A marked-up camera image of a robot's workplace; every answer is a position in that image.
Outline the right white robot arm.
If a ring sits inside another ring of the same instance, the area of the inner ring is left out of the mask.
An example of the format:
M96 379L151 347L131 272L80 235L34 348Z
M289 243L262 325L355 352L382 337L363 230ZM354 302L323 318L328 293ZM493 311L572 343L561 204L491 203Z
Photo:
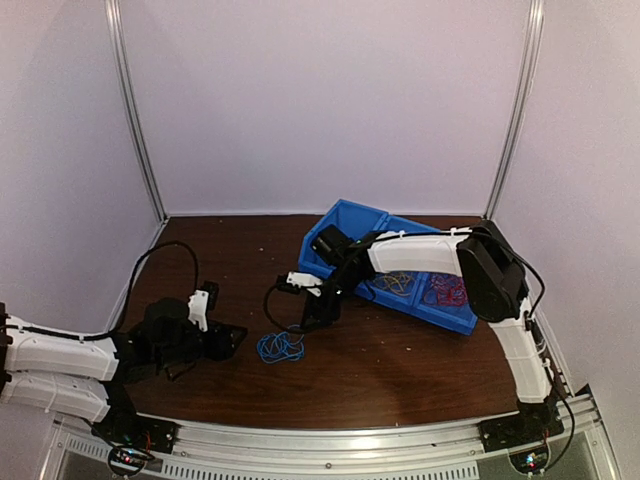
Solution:
M329 277L299 272L285 276L288 285L308 293L304 330L335 322L342 296L377 275L396 271L454 275L462 279L474 315L489 323L511 369L519 411L513 433L530 442L550 426L555 415L554 383L534 332L539 302L530 298L526 282L532 268L493 222L437 232L377 230L358 240L329 226L316 236L312 248L332 266Z

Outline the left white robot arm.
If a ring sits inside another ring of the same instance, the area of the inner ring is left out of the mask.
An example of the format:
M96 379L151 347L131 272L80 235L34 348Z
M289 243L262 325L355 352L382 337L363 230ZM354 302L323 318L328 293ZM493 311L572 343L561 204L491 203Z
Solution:
M164 374L175 380L202 359L231 359L247 329L209 319L219 288L212 282L188 300L149 304L127 331L81 334L48 330L1 315L1 401L71 415L119 444L135 445L172 427L159 427L136 410L126 388Z

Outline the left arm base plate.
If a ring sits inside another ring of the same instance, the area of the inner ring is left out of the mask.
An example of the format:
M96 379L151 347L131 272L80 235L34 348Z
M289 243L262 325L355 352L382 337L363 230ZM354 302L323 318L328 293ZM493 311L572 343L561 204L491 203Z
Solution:
M174 422L131 413L108 414L92 428L113 443L164 454L173 452L178 431Z

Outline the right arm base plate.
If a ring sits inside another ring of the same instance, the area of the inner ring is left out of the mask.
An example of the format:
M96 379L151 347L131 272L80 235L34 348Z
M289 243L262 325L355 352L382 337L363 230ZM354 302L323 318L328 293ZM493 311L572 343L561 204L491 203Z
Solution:
M556 415L541 417L519 412L479 423L480 439L487 453L543 442L563 432L564 424Z

